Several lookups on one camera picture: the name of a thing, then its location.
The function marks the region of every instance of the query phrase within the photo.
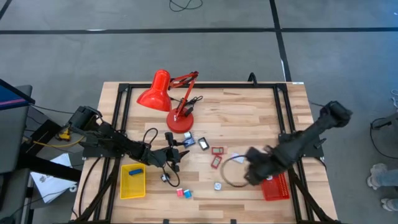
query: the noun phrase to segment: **red basket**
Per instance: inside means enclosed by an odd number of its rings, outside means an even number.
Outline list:
[[[264,180],[261,189],[267,201],[289,199],[285,174],[275,175],[272,180]]]

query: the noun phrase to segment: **wooden table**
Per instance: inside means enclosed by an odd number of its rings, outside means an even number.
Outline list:
[[[104,120],[111,122],[118,82],[106,82],[103,85],[98,109]],[[304,85],[288,83],[290,104],[294,114],[297,130],[305,129],[313,123],[307,94]],[[159,135],[152,144],[153,149],[167,145],[164,133],[169,131],[165,123],[166,112],[156,111],[136,103],[138,96],[145,89],[133,89],[127,131],[130,139],[141,141],[145,131],[157,128]],[[169,95],[181,98],[185,88],[173,89]],[[280,133],[274,94],[271,89],[253,88],[194,88],[190,97],[203,96],[195,105],[193,115],[195,123],[191,132],[195,139],[206,137],[211,146],[227,147],[223,159],[231,157],[233,152],[244,154],[250,146],[262,149],[265,145],[275,146]],[[284,112],[285,126],[289,127],[280,94]],[[118,127],[122,118],[123,108],[119,111]],[[153,134],[148,134],[147,141]],[[178,141],[183,140],[183,134],[174,134]],[[160,179],[162,169],[147,166],[146,196],[121,200],[119,198],[120,176],[114,200],[112,223],[161,223],[164,218],[171,223],[208,222],[229,223],[237,219],[238,223],[295,223],[294,208],[291,199],[275,202],[264,200],[260,186],[233,188],[223,182],[220,170],[210,167],[214,158],[209,151],[202,151],[198,144],[188,148],[190,152],[180,163],[180,187],[190,189],[193,198],[178,198],[175,188]],[[89,168],[95,159],[85,161],[74,210],[78,210],[81,186]],[[104,159],[93,169],[83,196],[83,209],[87,207],[97,194]],[[121,164],[133,164],[135,161],[125,157]],[[325,168],[315,159],[303,159],[308,188],[322,209],[337,218],[335,206],[330,192]],[[231,161],[225,167],[226,177],[233,182],[243,182],[245,165]],[[170,172],[172,182],[176,181]],[[215,191],[214,183],[221,182],[222,190]],[[303,218],[306,217],[302,196],[299,194]],[[104,196],[100,218],[104,219],[108,193]]]

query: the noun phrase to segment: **shoe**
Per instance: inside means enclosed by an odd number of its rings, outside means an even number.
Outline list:
[[[389,203],[389,201],[390,201],[390,199],[388,199],[388,198],[381,199],[381,203],[382,203],[381,207],[389,212],[397,212],[398,210],[394,209],[391,206],[391,204]]]
[[[373,165],[371,168],[371,175],[366,179],[368,186],[373,188],[373,190],[377,190],[380,184],[376,182],[374,177],[384,172],[387,172],[387,165],[382,163]]]

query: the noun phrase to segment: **computer screen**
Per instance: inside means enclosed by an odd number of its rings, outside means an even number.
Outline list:
[[[35,101],[17,88],[14,88],[0,79],[0,110],[27,106],[29,103],[34,104]]]

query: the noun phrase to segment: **yellow plastic bin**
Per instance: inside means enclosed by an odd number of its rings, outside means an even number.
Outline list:
[[[142,169],[142,173],[129,175],[129,171]],[[145,164],[129,164],[121,167],[120,199],[145,197]]]

